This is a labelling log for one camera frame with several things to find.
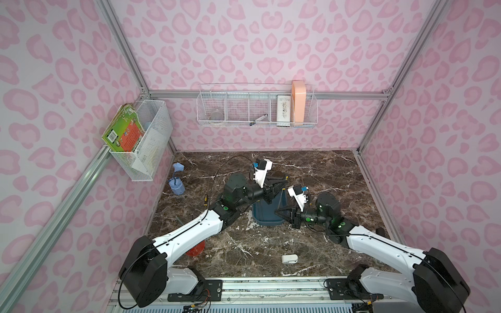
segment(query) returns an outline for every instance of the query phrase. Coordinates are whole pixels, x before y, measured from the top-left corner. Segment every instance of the blue plastic cup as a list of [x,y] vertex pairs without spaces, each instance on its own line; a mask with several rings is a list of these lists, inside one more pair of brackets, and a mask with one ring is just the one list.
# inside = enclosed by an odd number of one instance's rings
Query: blue plastic cup
[[183,182],[181,181],[181,179],[179,179],[177,177],[169,179],[169,186],[170,186],[170,189],[172,189],[172,192],[174,194],[180,195],[180,194],[184,193],[185,189],[184,189]]

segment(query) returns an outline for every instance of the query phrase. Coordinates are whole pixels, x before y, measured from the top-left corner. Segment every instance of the wire basket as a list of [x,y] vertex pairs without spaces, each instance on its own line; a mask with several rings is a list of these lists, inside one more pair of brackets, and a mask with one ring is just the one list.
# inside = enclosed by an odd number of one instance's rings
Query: wire basket
[[172,133],[172,123],[164,101],[143,100],[136,110],[143,127],[151,122],[134,152],[113,152],[132,181],[152,181]]
[[[303,122],[277,122],[277,96],[291,96],[288,84],[201,84],[196,99],[197,121],[202,126],[258,126],[313,128],[318,121],[318,101],[315,87],[306,85],[305,117]],[[214,113],[221,120],[211,120]]]

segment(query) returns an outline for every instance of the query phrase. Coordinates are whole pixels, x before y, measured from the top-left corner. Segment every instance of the pink leopard print wall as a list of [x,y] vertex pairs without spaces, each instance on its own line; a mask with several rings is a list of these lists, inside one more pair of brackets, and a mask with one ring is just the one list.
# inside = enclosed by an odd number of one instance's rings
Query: pink leopard print wall
[[[92,0],[3,1],[0,80],[2,284],[138,89]],[[149,183],[132,183],[112,160],[14,312],[99,312],[171,158]]]
[[499,312],[501,2],[456,0],[365,152],[409,245],[437,247]]
[[112,0],[152,89],[387,89],[432,0]]
[[132,243],[144,235],[172,157],[164,153],[152,182],[132,182],[112,158],[13,313],[104,312]]
[[2,283],[138,90],[92,0],[0,8]]
[[356,149],[380,106],[374,100],[319,100],[315,128],[202,127],[195,99],[167,99],[180,151]]

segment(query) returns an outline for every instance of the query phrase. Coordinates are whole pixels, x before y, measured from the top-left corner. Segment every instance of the brown marble surface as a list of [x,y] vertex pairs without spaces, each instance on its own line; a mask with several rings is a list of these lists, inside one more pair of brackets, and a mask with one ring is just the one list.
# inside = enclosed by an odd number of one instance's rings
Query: brown marble surface
[[[383,226],[365,180],[351,151],[280,151],[280,152],[214,152],[177,153],[175,162],[185,166],[178,177],[186,191],[174,195],[168,184],[164,189],[149,236],[164,235],[188,222],[203,211],[203,196],[210,189],[215,172],[234,155],[251,160],[269,158],[273,167],[268,175],[289,176],[290,184],[308,186],[316,196],[330,191],[342,205],[345,217],[370,230]],[[226,179],[235,172],[248,175],[250,162],[234,158],[218,174],[213,199],[222,192]],[[281,255],[297,254],[298,263],[282,264]],[[259,226],[250,209],[232,226],[205,241],[205,249],[197,257],[182,256],[173,266],[194,266],[206,277],[217,276],[322,276],[348,274],[357,264],[389,270],[373,258],[345,249],[321,233],[305,227]]]

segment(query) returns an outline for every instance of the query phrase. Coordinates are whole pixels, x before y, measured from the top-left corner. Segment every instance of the white eraser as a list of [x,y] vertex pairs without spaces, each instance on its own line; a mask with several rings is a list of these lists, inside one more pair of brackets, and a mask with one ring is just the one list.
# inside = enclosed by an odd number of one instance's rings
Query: white eraser
[[298,262],[297,254],[286,254],[282,255],[282,263],[283,264],[294,264]]

